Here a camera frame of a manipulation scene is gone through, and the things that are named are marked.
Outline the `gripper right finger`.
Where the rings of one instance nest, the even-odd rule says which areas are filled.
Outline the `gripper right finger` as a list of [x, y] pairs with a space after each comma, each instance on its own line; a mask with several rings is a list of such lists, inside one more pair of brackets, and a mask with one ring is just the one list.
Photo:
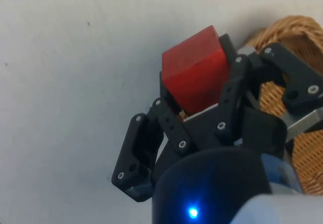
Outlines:
[[[216, 116], [215, 134], [236, 140], [244, 134], [264, 136], [274, 128], [275, 136], [291, 140], [322, 128], [322, 76], [279, 43], [271, 43], [249, 54], [238, 54], [229, 35], [219, 38], [230, 64]], [[274, 82], [284, 88], [282, 118], [260, 110], [260, 87]]]

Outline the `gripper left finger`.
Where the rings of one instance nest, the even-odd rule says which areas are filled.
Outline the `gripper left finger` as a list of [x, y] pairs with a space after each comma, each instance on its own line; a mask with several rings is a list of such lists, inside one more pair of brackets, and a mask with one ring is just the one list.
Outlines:
[[161, 175], [174, 163], [195, 153], [198, 143], [181, 116], [198, 112], [193, 81], [159, 74], [159, 97], [147, 113], [130, 120], [113, 172], [112, 184], [136, 202], [153, 196]]

